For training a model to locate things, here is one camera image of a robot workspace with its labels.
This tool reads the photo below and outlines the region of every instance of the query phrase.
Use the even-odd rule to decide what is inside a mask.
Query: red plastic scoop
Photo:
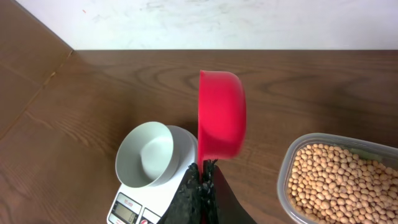
[[[246,99],[239,78],[230,72],[200,72],[198,166],[207,159],[237,156],[246,133]]]

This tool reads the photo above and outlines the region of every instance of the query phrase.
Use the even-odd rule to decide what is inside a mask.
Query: white ceramic bowl
[[[116,156],[116,175],[128,187],[156,186],[168,181],[180,159],[166,125],[148,122],[124,138]]]

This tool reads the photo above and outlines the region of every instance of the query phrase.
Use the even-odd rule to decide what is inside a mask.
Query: digital scale
[[[196,137],[185,129],[167,126],[180,153],[174,175],[155,187],[131,188],[121,184],[106,217],[108,224],[155,224],[169,207],[188,166],[197,161]]]

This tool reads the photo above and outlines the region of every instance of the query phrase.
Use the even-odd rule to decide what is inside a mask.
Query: wood grain
[[[219,166],[258,223],[293,223],[276,180],[299,136],[398,147],[398,52],[74,52],[0,141],[0,222],[104,223],[131,129],[160,121],[197,133],[200,69],[233,72],[246,89],[244,149]]]
[[[18,3],[0,1],[0,137],[71,51]]]

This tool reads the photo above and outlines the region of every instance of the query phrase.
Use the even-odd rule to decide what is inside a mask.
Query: clear plastic container
[[[327,144],[330,146],[339,146],[342,149],[348,149],[353,154],[358,154],[361,159],[372,159],[383,163],[387,167],[398,169],[398,149],[381,144],[363,141],[359,139],[336,136],[332,134],[313,133],[306,134],[296,139],[286,152],[285,159],[279,171],[277,192],[280,204],[287,214],[300,224],[315,222],[309,220],[301,212],[294,209],[289,202],[287,195],[287,184],[292,175],[292,167],[297,151],[307,144]]]

